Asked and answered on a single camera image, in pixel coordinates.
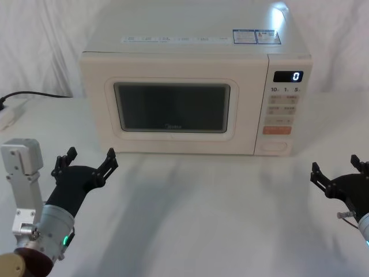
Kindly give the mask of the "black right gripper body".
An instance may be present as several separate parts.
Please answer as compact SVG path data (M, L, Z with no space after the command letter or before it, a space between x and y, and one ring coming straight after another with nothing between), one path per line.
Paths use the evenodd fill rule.
M349 211L355 212L355 219L360 220L368 213L368 177L363 174L348 174L328 182L325 196L341 200Z

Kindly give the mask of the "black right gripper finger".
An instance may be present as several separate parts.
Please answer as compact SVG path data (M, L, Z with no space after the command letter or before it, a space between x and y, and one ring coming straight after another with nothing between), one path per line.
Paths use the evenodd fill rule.
M310 181L323 191L324 194L330 193L332 188L331 180L321 172L317 162L312 163Z
M369 163L362 162L357 155L351 155L351 165L363 175L368 175Z

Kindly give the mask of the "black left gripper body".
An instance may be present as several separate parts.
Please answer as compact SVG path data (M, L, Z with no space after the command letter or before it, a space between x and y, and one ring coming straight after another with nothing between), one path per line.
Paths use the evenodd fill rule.
M88 166L69 166L54 169L51 175L55 178L56 187L46 201L67 211L76 217L87 194L105 185L106 180L101 172Z

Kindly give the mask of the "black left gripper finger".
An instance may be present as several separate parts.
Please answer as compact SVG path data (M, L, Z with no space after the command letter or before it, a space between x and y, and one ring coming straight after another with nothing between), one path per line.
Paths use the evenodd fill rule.
M107 152L104 162L92 173L92 182L94 187L103 187L106 180L118 168L116 154L113 148Z
M51 172L51 176L55 178L59 176L64 168L69 167L69 165L76 158L76 156L77 151L74 147L70 147L66 155L57 156L55 167Z

